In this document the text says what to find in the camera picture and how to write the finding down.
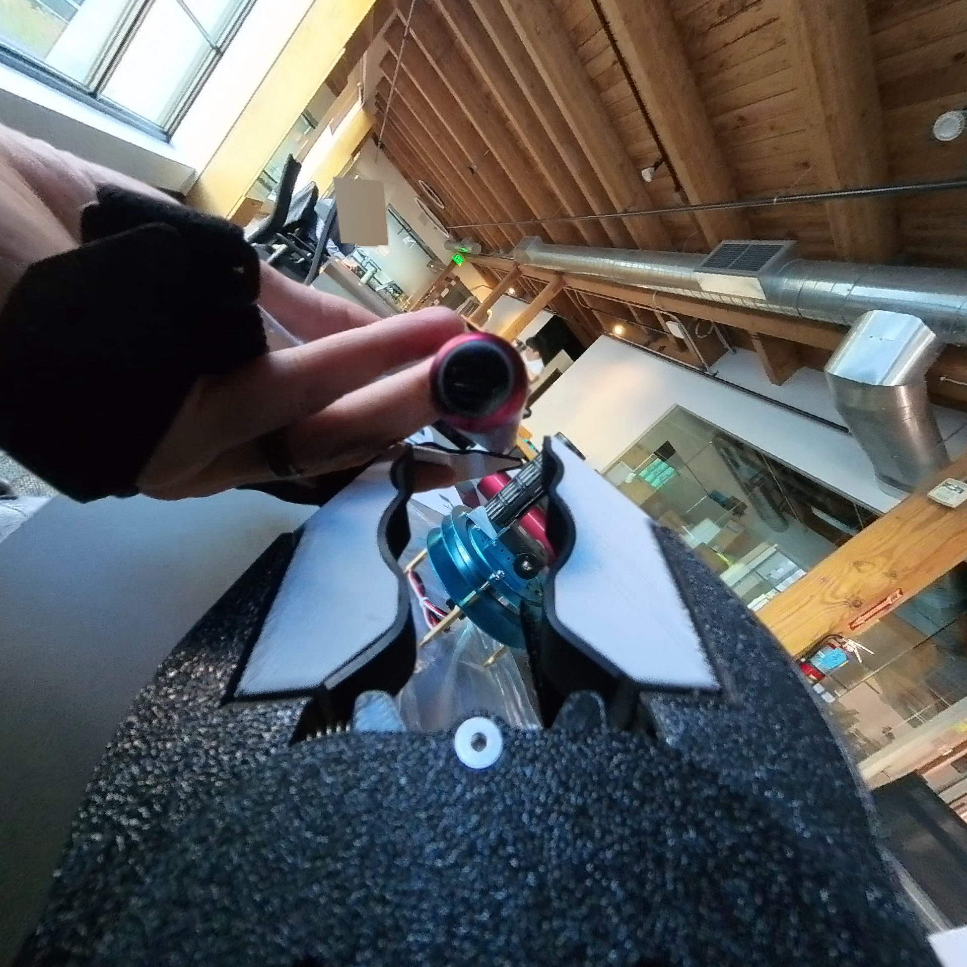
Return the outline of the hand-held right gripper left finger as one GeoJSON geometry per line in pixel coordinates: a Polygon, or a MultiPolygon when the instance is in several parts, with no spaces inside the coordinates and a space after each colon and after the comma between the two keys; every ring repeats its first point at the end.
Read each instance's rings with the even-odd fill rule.
{"type": "Polygon", "coordinates": [[[308,518],[226,698],[399,693],[416,662],[399,564],[414,463],[412,452],[377,460],[308,518]]]}

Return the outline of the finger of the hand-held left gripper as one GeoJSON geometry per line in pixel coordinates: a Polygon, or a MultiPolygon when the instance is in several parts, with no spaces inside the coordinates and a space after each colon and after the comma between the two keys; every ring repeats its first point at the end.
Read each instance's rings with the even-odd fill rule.
{"type": "Polygon", "coordinates": [[[520,469],[522,459],[480,450],[455,451],[435,444],[403,443],[393,448],[397,485],[455,485],[520,469]]]}

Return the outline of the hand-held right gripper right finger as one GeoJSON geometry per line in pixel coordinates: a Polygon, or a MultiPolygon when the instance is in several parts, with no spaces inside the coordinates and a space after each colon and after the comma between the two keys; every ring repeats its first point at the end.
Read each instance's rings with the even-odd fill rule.
{"type": "Polygon", "coordinates": [[[555,552],[544,597],[553,634],[619,681],[718,692],[652,519],[557,437],[545,439],[541,468],[555,552]]]}

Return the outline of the red electric screwdriver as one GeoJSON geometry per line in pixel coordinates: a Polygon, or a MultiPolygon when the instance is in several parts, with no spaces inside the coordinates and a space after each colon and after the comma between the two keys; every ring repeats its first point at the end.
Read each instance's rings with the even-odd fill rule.
{"type": "Polygon", "coordinates": [[[433,358],[429,386],[440,424],[490,453],[510,453],[529,379],[514,346],[488,332],[464,332],[433,358]]]}

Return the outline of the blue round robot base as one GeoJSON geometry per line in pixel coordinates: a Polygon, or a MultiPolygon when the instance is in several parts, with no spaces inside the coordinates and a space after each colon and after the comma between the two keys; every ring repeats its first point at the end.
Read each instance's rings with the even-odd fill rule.
{"type": "Polygon", "coordinates": [[[431,528],[429,565],[450,602],[476,628],[500,645],[524,651],[523,614],[540,610],[548,565],[534,579],[509,578],[477,548],[477,522],[491,525],[482,507],[459,507],[431,528]]]}

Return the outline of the person's left hand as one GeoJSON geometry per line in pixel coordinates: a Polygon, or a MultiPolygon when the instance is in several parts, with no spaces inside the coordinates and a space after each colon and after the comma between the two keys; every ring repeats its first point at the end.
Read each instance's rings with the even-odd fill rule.
{"type": "MultiPolygon", "coordinates": [[[[82,209],[100,188],[187,208],[8,127],[1,161],[2,309],[28,268],[80,245],[82,209]]],[[[365,466],[439,418],[429,374],[440,347],[464,332],[453,311],[379,319],[263,261],[257,307],[268,352],[197,381],[133,496],[250,489],[309,502],[311,485],[365,466]]]]}

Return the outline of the red screwdriver case tube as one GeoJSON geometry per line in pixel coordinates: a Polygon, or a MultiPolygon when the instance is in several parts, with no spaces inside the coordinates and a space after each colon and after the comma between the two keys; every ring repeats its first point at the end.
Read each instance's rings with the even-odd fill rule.
{"type": "MultiPolygon", "coordinates": [[[[507,472],[499,472],[476,481],[479,504],[485,505],[512,480],[507,472]]],[[[553,560],[553,548],[546,533],[546,501],[541,499],[508,528],[504,541],[517,551],[534,553],[546,565],[553,560]]]]}

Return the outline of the black screwdriver bit holder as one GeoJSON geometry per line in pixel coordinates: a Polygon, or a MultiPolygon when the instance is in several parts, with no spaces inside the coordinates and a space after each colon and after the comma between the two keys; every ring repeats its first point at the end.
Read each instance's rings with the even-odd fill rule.
{"type": "Polygon", "coordinates": [[[513,524],[544,494],[542,454],[526,461],[511,482],[488,503],[482,506],[487,519],[495,528],[513,524]]]}

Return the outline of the clear plastic bag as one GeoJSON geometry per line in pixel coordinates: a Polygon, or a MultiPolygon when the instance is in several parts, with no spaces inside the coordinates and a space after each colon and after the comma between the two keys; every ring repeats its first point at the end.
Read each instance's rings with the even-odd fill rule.
{"type": "Polygon", "coordinates": [[[525,654],[500,645],[468,618],[422,644],[452,606],[428,558],[417,562],[407,583],[418,650],[414,672],[395,699],[404,727],[442,732],[482,714],[515,729],[541,728],[525,654]]]}

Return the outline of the large window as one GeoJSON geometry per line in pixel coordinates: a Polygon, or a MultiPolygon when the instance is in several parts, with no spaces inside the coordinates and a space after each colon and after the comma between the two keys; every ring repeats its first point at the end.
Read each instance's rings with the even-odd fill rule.
{"type": "Polygon", "coordinates": [[[3,1],[2,66],[169,141],[254,1],[3,1]]]}

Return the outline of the wooden support post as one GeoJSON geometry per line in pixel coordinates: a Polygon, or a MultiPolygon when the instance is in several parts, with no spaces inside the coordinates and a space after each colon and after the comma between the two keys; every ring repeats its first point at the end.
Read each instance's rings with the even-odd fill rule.
{"type": "Polygon", "coordinates": [[[962,454],[769,600],[760,622],[799,658],[828,635],[862,632],[955,569],[965,560],[965,504],[950,508],[928,492],[965,472],[962,454]]]}

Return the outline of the silver ventilation duct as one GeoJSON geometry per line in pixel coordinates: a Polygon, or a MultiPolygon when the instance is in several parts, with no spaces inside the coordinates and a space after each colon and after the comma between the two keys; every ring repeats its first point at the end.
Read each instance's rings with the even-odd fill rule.
{"type": "Polygon", "coordinates": [[[834,403],[880,487],[910,493],[949,453],[930,408],[927,372],[965,346],[965,272],[816,261],[795,244],[730,240],[711,253],[555,246],[537,237],[513,252],[524,268],[579,275],[702,305],[740,307],[839,327],[826,365],[834,403]]]}

